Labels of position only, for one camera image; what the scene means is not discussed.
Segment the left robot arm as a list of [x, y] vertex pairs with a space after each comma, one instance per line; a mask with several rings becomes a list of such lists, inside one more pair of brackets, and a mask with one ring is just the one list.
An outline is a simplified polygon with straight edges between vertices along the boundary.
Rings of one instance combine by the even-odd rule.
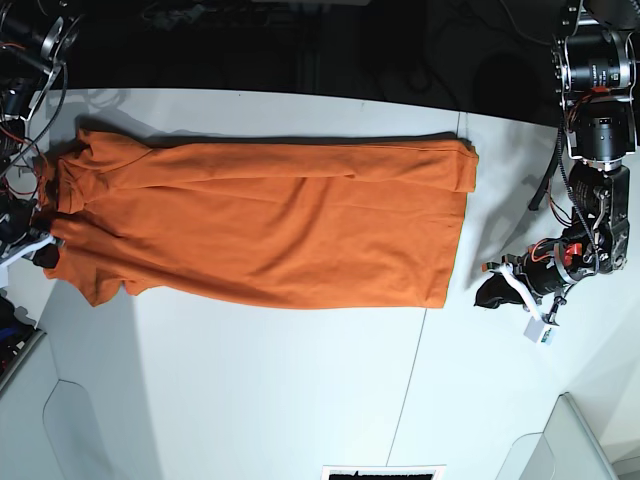
[[526, 253], [505, 255], [482, 269], [490, 273], [475, 304], [524, 307], [553, 326], [560, 306], [581, 280], [611, 274], [626, 264], [630, 224], [630, 172], [625, 156], [638, 145], [634, 88], [638, 78], [632, 36], [639, 29], [636, 1], [567, 1], [551, 46], [562, 110], [554, 152], [529, 201], [550, 200], [559, 173], [572, 204], [557, 238]]

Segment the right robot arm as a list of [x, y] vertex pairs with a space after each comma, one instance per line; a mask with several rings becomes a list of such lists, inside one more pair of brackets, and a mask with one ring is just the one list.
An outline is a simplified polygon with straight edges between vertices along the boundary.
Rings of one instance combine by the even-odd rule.
[[30, 123], [57, 79], [68, 88], [68, 51], [82, 20], [80, 1], [1, 3], [1, 271], [34, 259], [60, 241], [33, 225], [45, 157], [39, 142], [60, 114], [57, 105], [35, 135]]

